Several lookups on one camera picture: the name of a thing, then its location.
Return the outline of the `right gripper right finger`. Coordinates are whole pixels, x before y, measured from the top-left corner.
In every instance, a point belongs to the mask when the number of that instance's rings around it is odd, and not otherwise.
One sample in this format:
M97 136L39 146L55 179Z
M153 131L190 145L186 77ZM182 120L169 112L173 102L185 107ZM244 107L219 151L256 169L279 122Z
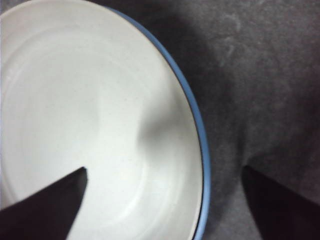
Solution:
M243 189L264 240L318 240L320 205L250 166L243 168Z

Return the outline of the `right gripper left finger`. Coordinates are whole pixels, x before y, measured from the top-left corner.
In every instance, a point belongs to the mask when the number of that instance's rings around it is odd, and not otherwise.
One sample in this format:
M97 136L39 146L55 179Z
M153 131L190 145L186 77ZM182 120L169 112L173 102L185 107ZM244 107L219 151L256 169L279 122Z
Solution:
M65 240L88 181L81 167L0 212L2 240Z

